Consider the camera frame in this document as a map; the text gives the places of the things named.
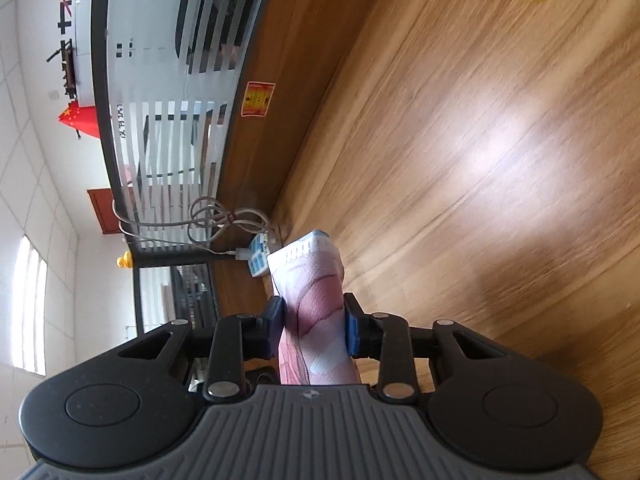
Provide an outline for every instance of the red warning sticker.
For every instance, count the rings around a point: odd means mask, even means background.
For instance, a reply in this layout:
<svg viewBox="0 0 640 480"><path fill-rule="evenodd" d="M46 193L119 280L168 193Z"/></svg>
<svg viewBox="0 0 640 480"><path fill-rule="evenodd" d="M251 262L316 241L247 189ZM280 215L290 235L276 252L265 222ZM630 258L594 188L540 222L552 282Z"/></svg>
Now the red warning sticker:
<svg viewBox="0 0 640 480"><path fill-rule="evenodd" d="M274 88L276 88L275 83L249 81L244 91L240 116L265 117L269 109L269 104L271 103Z"/></svg>

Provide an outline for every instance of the gray cable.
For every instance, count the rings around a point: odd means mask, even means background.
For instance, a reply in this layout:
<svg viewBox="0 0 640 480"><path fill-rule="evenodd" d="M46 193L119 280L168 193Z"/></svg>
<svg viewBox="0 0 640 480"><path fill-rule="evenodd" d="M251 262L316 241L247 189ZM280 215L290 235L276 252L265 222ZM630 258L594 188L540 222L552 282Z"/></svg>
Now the gray cable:
<svg viewBox="0 0 640 480"><path fill-rule="evenodd" d="M201 196L194 200L189 208L189 219L180 222L135 222L133 220L124 218L116 211L115 201L111 203L111 206L113 209L113 214L119 220L118 227L120 228L120 231L125 235L129 235L131 237L138 238L139 240L148 242L195 245L203 248L206 251L209 251L212 254L236 254L236 252L233 250L217 252L209 248L209 245L232 225L238 226L242 230L254 235L272 230L272 228L270 227L268 216L259 209L254 209L252 207L241 207L236 210L230 210L224 207L218 200L216 200L212 196ZM257 220L249 219L247 218L247 216L257 217ZM149 238L140 234L131 233L123 228L123 222L131 226L136 226L138 228L165 228L187 226L187 236L189 238L189 242L161 240L159 238ZM212 235L205 240L196 240L196 238L191 235L192 228L211 231Z"/></svg>

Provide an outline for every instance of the wooden floor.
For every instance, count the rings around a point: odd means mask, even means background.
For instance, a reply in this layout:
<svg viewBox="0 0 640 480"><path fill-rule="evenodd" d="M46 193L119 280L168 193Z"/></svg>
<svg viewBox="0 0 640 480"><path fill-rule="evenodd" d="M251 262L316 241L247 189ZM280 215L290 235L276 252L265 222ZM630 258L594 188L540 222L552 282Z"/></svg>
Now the wooden floor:
<svg viewBox="0 0 640 480"><path fill-rule="evenodd" d="M587 384L591 465L638 480L640 0L377 0L276 217L330 233L365 310Z"/></svg>

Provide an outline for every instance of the gray platform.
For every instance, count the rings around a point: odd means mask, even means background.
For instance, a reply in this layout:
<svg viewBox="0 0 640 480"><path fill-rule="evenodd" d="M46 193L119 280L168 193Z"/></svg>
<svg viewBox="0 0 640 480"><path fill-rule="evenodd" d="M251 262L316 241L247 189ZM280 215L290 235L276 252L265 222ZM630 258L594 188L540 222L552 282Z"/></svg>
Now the gray platform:
<svg viewBox="0 0 640 480"><path fill-rule="evenodd" d="M119 472L39 463L24 480L596 480L586 468L494 472L457 457L416 410L374 399L366 386L265 386L207 410L196 430L157 460Z"/></svg>

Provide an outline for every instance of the red flag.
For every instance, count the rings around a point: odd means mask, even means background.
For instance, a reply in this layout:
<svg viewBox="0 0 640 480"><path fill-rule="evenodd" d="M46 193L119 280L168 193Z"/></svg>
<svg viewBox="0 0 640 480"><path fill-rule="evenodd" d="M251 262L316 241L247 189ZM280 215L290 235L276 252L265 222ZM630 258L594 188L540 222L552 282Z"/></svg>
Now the red flag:
<svg viewBox="0 0 640 480"><path fill-rule="evenodd" d="M71 101L66 110L59 115L58 121L82 133L100 139L95 106L84 106L81 108L78 105L78 101Z"/></svg>

